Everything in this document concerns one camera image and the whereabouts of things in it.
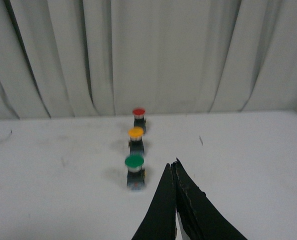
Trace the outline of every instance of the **yellow push button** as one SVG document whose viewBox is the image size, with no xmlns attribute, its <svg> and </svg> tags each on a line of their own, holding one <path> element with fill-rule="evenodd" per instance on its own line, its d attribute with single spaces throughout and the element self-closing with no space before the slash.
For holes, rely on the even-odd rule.
<svg viewBox="0 0 297 240">
<path fill-rule="evenodd" d="M 144 134 L 144 130 L 143 130 L 143 128 L 141 128 L 139 126 L 135 126 L 135 127 L 131 128 L 130 130 L 128 130 L 128 135 L 132 139 L 138 139 L 138 138 L 142 137 L 143 134 Z"/>
</svg>

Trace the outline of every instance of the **table surface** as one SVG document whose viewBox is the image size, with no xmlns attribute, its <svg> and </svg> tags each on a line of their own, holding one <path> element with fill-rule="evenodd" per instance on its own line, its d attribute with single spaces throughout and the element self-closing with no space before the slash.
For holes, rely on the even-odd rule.
<svg viewBox="0 0 297 240">
<path fill-rule="evenodd" d="M 0 121 L 0 240 L 129 240 L 176 158 L 246 238 L 297 240 L 296 113 L 146 118 L 139 192 L 126 188 L 132 116 Z"/>
</svg>

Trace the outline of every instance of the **curtain fold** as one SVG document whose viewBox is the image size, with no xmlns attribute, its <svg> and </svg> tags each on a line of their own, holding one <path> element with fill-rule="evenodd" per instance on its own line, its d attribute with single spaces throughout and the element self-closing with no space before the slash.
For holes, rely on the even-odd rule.
<svg viewBox="0 0 297 240">
<path fill-rule="evenodd" d="M 268 51 L 244 110 L 297 107 L 297 1 L 283 1 Z"/>
<path fill-rule="evenodd" d="M 113 1 L 117 114 L 208 111 L 239 1 Z"/>
<path fill-rule="evenodd" d="M 47 118 L 6 6 L 0 0 L 0 86 L 12 116 Z"/>
<path fill-rule="evenodd" d="M 212 112 L 241 111 L 248 102 L 272 35 L 279 1 L 242 1 Z"/>
<path fill-rule="evenodd" d="M 90 83 L 100 115 L 114 115 L 110 0 L 83 0 Z"/>
<path fill-rule="evenodd" d="M 0 119 L 297 111 L 297 0 L 0 0 Z"/>
</svg>

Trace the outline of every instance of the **scuff mark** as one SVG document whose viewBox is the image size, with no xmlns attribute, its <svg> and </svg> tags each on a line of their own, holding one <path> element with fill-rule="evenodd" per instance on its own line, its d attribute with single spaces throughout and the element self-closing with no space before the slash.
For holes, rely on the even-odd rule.
<svg viewBox="0 0 297 240">
<path fill-rule="evenodd" d="M 62 163 L 63 168 L 65 168 L 65 167 L 69 164 L 69 161 L 68 161 L 68 160 L 65 161 L 65 160 L 64 160 L 64 157 L 61 157 L 61 158 L 60 158 L 60 162 Z"/>
<path fill-rule="evenodd" d="M 9 138 L 11 137 L 12 134 L 13 134 L 13 131 L 12 131 L 12 129 L 11 129 L 7 137 L 0 139 L 0 144 L 3 144 L 3 143 L 5 143 L 7 140 L 9 140 Z"/>
<path fill-rule="evenodd" d="M 202 144 L 202 146 L 203 146 L 203 141 L 202 141 L 202 138 L 201 138 L 201 136 L 199 136 L 199 141 L 200 141 L 200 143 Z"/>
</svg>

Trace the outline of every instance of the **green push button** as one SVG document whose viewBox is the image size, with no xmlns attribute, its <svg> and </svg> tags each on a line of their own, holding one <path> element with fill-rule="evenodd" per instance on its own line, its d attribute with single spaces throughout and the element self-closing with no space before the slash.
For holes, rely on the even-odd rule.
<svg viewBox="0 0 297 240">
<path fill-rule="evenodd" d="M 125 165 L 131 172 L 137 172 L 141 170 L 143 163 L 144 158 L 141 155 L 130 155 L 125 159 Z"/>
</svg>

